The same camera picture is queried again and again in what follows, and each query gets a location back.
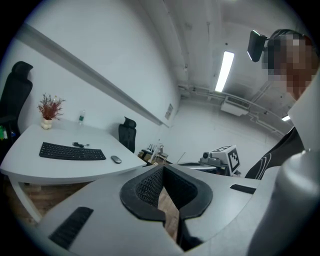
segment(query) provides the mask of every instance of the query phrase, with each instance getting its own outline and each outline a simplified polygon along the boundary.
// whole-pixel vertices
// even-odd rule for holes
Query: white desk
[[[101,149],[106,160],[59,160],[43,158],[39,151],[43,142],[72,146],[72,142],[90,144],[89,149]],[[110,158],[117,156],[122,163]],[[0,170],[8,175],[15,193],[35,221],[41,215],[24,193],[24,183],[40,185],[74,184],[97,179],[145,166],[146,163],[124,147],[105,130],[81,126],[75,122],[56,121],[50,130],[31,125],[6,154]]]

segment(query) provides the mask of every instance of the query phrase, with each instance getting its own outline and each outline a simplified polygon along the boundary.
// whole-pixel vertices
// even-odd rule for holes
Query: person
[[[286,91],[297,101],[318,72],[319,52],[306,35],[290,29],[276,30],[263,50],[262,68],[268,76],[285,83]],[[291,156],[304,150],[293,127],[246,174],[246,178],[261,180],[265,171],[281,166]]]

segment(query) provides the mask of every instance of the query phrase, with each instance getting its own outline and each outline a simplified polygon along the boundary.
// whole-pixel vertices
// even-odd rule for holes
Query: black keyboard
[[[62,146],[47,142],[42,143],[39,156],[60,160],[106,160],[101,149]]]
[[[78,207],[50,236],[49,239],[64,249],[69,249],[94,210]]]

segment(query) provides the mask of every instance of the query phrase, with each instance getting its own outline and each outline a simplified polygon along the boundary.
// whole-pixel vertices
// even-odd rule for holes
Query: fluorescent light
[[[222,66],[221,66],[218,82],[216,83],[216,87],[215,87],[215,90],[217,92],[222,92],[222,90],[225,87],[232,62],[234,61],[234,56],[235,54],[229,51],[225,51],[223,54]]]
[[[282,118],[283,121],[288,121],[290,119],[290,116],[286,115],[284,118]]]

